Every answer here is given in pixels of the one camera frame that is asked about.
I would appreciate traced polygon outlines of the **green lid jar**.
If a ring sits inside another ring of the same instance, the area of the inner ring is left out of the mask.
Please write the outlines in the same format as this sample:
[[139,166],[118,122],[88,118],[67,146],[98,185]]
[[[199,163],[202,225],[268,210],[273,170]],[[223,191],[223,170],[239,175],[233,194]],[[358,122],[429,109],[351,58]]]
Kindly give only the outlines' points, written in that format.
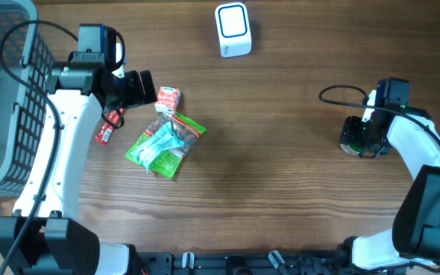
[[357,156],[361,154],[362,149],[355,147],[353,144],[340,144],[341,149],[348,155]]

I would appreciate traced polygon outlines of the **red tissue pack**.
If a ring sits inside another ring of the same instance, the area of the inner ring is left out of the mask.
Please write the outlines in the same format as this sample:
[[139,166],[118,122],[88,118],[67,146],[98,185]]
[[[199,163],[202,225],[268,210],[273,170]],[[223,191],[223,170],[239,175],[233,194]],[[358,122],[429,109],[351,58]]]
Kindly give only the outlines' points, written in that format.
[[161,86],[157,93],[155,109],[157,112],[174,114],[180,103],[181,91],[177,88]]

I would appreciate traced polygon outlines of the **red snack bar wrapper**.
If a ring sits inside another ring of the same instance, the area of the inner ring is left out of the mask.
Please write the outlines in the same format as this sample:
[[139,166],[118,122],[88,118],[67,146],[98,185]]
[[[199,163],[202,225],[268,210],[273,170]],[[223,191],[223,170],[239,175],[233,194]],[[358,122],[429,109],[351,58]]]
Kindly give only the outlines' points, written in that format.
[[124,113],[125,110],[123,108],[110,111],[108,117],[105,119],[104,125],[95,136],[95,141],[102,145],[106,145],[114,130],[119,129],[124,125]]

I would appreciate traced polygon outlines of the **green candy bag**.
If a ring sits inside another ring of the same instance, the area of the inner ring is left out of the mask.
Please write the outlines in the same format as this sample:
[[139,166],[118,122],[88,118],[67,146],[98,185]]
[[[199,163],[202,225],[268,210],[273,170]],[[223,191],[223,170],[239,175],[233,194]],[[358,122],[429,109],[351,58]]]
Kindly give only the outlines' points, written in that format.
[[196,140],[207,131],[204,126],[200,125],[196,121],[193,121],[191,118],[180,114],[179,112],[176,112],[175,114],[159,113],[150,123],[144,133],[137,139],[135,144],[128,150],[128,152],[125,154],[125,157],[140,165],[138,159],[136,158],[137,148],[147,139],[152,137],[153,134],[155,134],[168,121],[173,123],[173,130],[175,134],[182,141],[184,141],[184,145],[176,149],[165,150],[151,164],[150,171],[153,170],[167,178],[173,178],[182,159],[188,154]]

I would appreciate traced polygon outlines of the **mint green wipes pack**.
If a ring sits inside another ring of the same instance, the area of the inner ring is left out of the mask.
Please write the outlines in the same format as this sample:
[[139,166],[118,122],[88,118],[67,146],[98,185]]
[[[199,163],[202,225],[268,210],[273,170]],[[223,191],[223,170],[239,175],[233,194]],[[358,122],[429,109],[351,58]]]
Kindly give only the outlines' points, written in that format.
[[168,121],[152,137],[142,143],[136,150],[140,165],[150,171],[151,164],[165,151],[182,147],[182,141],[173,130],[173,123]]

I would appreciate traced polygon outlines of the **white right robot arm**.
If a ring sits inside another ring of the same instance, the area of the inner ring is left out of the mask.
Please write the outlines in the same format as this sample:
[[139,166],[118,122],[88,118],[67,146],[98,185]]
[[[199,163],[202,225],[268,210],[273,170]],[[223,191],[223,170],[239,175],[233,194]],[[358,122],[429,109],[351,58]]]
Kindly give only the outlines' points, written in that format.
[[348,264],[371,273],[415,266],[440,272],[440,137],[434,121],[409,105],[404,79],[380,80],[359,106],[361,117],[345,119],[341,149],[370,159],[396,150],[413,183],[392,228],[348,242]]

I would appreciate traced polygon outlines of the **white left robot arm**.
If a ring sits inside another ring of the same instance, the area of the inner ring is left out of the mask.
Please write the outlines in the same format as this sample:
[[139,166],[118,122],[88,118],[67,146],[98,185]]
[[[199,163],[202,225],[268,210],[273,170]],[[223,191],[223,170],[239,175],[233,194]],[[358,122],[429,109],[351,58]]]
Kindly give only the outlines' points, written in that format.
[[22,141],[34,162],[10,216],[0,216],[3,270],[16,274],[143,274],[132,244],[102,243],[78,222],[89,141],[109,112],[157,100],[149,71],[125,71],[125,41],[103,24],[82,24],[78,49],[45,73],[44,86],[20,84],[42,99],[45,120]]

